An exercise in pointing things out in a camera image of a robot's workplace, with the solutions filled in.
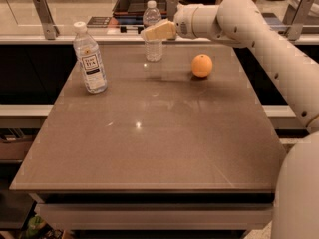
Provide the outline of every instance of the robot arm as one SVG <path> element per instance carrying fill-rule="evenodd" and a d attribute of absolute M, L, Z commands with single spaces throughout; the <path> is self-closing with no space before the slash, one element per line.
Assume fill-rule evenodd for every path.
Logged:
<path fill-rule="evenodd" d="M 319 66 L 284 37 L 272 31 L 251 0 L 223 0 L 219 6 L 179 8 L 174 23 L 142 32 L 171 38 L 207 38 L 232 47 L 247 47 L 308 130 L 319 128 Z"/>

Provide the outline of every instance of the clear water bottle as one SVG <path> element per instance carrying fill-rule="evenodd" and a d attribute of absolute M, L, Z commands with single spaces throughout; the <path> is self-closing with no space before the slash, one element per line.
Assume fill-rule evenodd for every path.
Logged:
<path fill-rule="evenodd" d="M 145 27 L 155 24 L 161 20 L 161 13 L 157 8 L 157 2 L 151 0 L 148 2 L 148 9 L 143 15 L 143 25 Z M 146 41 L 147 60 L 158 61 L 162 57 L 162 40 Z"/>
<path fill-rule="evenodd" d="M 88 92 L 99 93 L 107 88 L 107 78 L 104 70 L 98 43 L 88 34 L 87 24 L 74 24 L 77 36 L 73 42 L 81 72 Z"/>

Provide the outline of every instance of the floor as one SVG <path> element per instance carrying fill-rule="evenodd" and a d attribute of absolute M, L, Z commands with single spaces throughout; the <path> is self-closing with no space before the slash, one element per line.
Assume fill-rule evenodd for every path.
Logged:
<path fill-rule="evenodd" d="M 53 8 L 53 16 L 59 22 L 67 22 L 66 25 L 72 25 L 72 22 L 79 17 L 85 21 L 92 12 L 97 15 L 112 15 L 112 9 L 117 0 L 50 0 Z M 261 12 L 273 12 L 279 19 L 284 17 L 287 1 L 267 1 L 258 0 L 256 2 Z M 41 33 L 39 20 L 34 10 L 31 0 L 0 0 L 0 36 L 5 35 L 34 35 Z M 68 33 L 68 28 L 62 29 L 62 32 Z M 288 149 L 295 144 L 298 139 L 281 139 L 284 146 Z M 246 239 L 269 239 L 271 235 L 271 223 L 263 230 L 251 231 Z"/>

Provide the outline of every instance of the bottle cap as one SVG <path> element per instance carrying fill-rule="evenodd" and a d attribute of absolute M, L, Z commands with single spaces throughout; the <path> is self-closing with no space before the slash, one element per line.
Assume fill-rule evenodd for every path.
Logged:
<path fill-rule="evenodd" d="M 74 27 L 74 32 L 76 32 L 77 34 L 86 33 L 88 30 L 87 23 L 82 21 L 74 23 L 73 27 Z"/>
<path fill-rule="evenodd" d="M 157 2 L 156 2 L 156 1 L 150 0 L 150 1 L 148 2 L 148 8 L 153 9 L 153 8 L 155 8 L 156 6 L 157 6 Z"/>

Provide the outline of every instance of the table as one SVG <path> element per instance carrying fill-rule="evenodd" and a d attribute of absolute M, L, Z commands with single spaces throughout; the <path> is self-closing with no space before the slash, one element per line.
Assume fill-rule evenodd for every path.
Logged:
<path fill-rule="evenodd" d="M 102 45 L 108 78 L 87 93 L 78 64 L 11 190 L 68 230 L 250 230 L 271 220 L 285 152 L 233 50 Z M 205 53 L 213 72 L 198 79 Z"/>

